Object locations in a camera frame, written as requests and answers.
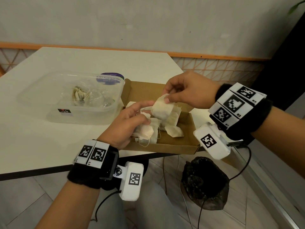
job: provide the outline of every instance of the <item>cable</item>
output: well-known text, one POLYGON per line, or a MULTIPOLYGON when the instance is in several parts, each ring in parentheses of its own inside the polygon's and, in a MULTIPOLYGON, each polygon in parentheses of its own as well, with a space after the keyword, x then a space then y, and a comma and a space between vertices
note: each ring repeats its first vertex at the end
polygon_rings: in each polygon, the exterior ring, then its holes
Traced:
POLYGON ((247 146, 247 145, 240 145, 239 148, 247 148, 247 149, 249 150, 249 159, 248 159, 248 161, 247 161, 245 167, 242 168, 242 170, 241 170, 237 175, 235 175, 234 177, 230 178, 229 181, 231 181, 232 179, 234 179, 234 178, 238 177, 239 175, 241 175, 241 173, 247 168, 247 166, 249 165, 250 160, 251 160, 252 151, 251 151, 251 149, 249 148, 249 146, 247 146))
POLYGON ((205 200, 203 201, 203 203, 202 203, 202 205, 201 205, 201 209, 200 209, 200 213, 199 213, 199 218, 198 218, 198 226, 197 226, 197 229, 199 229, 199 221, 200 221, 201 211, 202 211, 204 202, 205 202, 205 200))
POLYGON ((167 186, 166 186, 165 170, 164 170, 164 160, 165 160, 165 157, 163 157, 163 177, 164 177, 165 194, 167 195, 167 186))
POLYGON ((95 219, 91 219, 90 221, 96 221, 97 222, 97 211, 99 210, 99 208, 101 207, 101 205, 112 195, 114 194, 119 194, 121 193, 122 191, 115 191, 111 194, 109 194, 107 197, 105 197, 105 199, 99 204, 99 206, 97 207, 96 211, 95 211, 95 219))
POLYGON ((182 197, 183 197, 183 200, 184 200, 186 212, 187 212, 188 217, 189 217, 189 222, 190 222, 190 225, 191 225, 191 227, 192 227, 192 229, 193 229, 193 226, 192 226, 192 223, 191 223, 191 217, 190 217, 190 214, 189 214, 189 209, 188 209, 188 206, 186 205, 186 201, 185 201, 185 198, 184 198, 184 196, 183 196, 183 194, 182 194, 182 191, 181 191, 181 188, 180 188, 180 182, 179 182, 179 179, 178 179, 178 176, 177 176, 179 165, 180 165, 180 155, 178 155, 178 166, 177 166, 177 169, 176 169, 176 178, 177 178, 177 182, 178 182, 178 186, 179 186, 180 193, 181 193, 181 195, 182 195, 182 197))

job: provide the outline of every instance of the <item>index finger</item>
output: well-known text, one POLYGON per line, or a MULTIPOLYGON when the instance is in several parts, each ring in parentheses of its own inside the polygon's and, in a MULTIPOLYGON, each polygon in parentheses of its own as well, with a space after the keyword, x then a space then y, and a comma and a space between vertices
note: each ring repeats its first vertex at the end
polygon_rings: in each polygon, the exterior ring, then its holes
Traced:
POLYGON ((170 78, 163 88, 162 95, 170 93, 170 91, 176 86, 183 86, 184 77, 184 73, 182 73, 170 78))
POLYGON ((126 108, 125 111, 129 117, 132 117, 136 112, 140 111, 141 108, 153 106, 154 103, 154 100, 139 101, 126 108))

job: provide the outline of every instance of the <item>person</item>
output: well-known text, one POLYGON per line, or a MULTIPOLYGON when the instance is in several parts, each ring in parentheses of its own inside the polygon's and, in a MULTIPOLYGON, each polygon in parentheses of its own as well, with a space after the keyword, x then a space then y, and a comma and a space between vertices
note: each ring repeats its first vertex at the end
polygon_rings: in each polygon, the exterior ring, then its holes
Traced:
MULTIPOLYGON (((171 78, 163 93, 169 93, 166 103, 182 102, 194 108, 208 109, 215 102, 220 85, 198 73, 188 71, 171 78)), ((137 112, 154 101, 142 101, 122 110, 97 140, 122 149, 129 142, 135 127, 149 124, 144 115, 137 112)), ((273 151, 284 162, 305 177, 305 121, 272 107, 269 115, 252 136, 273 151)), ((89 188, 67 181, 36 229, 87 228, 99 194, 106 197, 111 191, 89 188)), ((138 227, 183 228, 183 223, 165 195, 154 183, 141 187, 136 201, 138 227)), ((126 228, 123 203, 118 195, 106 200, 100 208, 101 228, 126 228)))

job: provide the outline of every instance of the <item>black trash bag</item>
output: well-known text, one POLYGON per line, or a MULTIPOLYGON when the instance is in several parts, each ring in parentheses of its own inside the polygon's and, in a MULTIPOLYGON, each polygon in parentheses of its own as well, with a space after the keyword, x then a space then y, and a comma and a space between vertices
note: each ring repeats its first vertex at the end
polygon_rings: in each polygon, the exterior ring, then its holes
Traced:
POLYGON ((206 157, 186 162, 182 184, 189 198, 204 210, 222 210, 227 203, 229 178, 206 157))

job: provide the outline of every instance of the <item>gray wall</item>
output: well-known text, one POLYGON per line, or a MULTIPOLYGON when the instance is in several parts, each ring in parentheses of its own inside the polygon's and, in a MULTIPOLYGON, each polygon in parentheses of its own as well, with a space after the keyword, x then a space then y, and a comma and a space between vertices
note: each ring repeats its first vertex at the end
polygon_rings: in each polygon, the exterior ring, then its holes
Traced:
POLYGON ((0 41, 270 57, 300 0, 0 0, 0 41))
MULTIPOLYGON (((286 112, 303 118, 305 115, 305 93, 286 112)), ((305 217, 305 180, 257 140, 254 140, 249 146, 253 154, 280 185, 286 196, 292 200, 292 203, 299 208, 305 217)))

